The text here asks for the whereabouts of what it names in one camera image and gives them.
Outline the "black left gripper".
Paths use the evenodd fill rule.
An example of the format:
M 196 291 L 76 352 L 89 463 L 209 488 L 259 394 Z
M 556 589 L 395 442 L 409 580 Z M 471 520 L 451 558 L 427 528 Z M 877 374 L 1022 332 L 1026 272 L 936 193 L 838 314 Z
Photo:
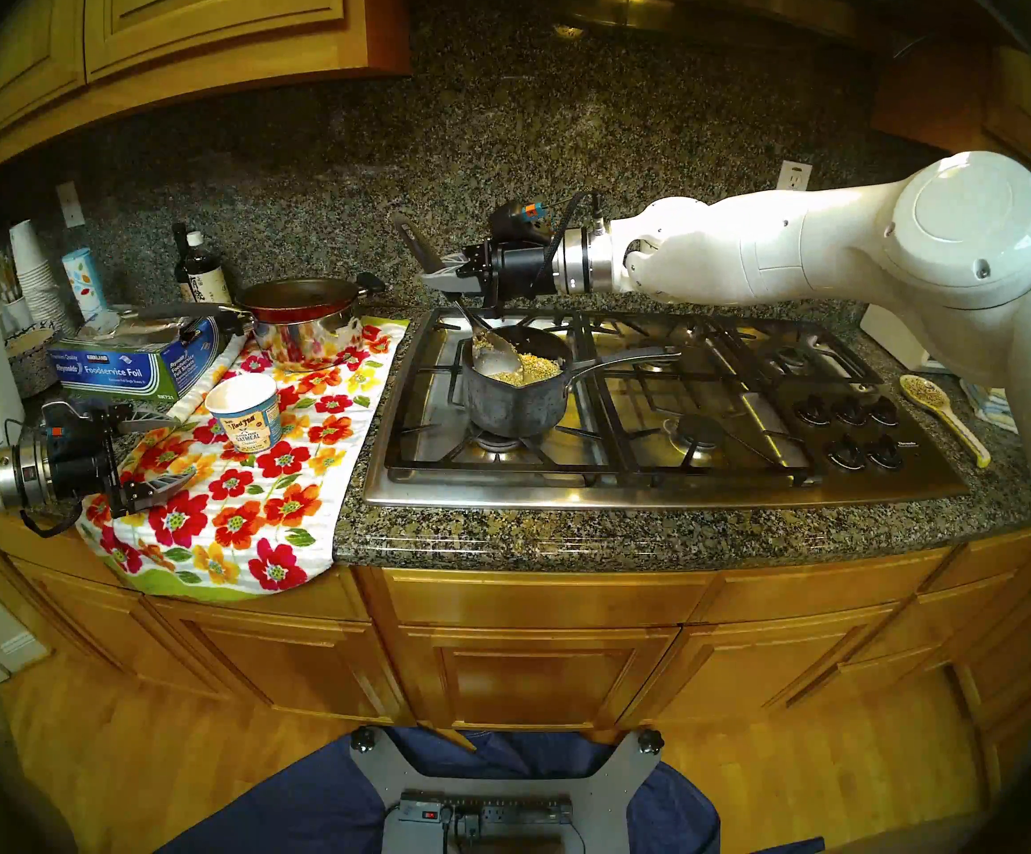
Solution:
M 117 439 L 168 433 L 182 420 L 161 413 L 137 413 L 134 405 L 43 405 L 30 440 L 30 508 L 39 510 L 103 495 L 113 516 L 129 516 L 165 504 L 198 474 L 196 469 L 123 482 Z

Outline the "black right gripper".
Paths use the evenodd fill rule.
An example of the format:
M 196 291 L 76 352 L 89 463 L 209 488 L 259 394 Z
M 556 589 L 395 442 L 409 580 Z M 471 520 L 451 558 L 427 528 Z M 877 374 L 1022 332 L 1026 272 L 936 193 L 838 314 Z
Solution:
M 548 264 L 548 242 L 487 239 L 467 247 L 466 253 L 442 256 L 442 271 L 422 273 L 424 287 L 445 295 L 480 297 L 485 306 L 502 306 L 512 299 L 537 298 L 562 293 Z M 466 272 L 460 276 L 457 272 Z

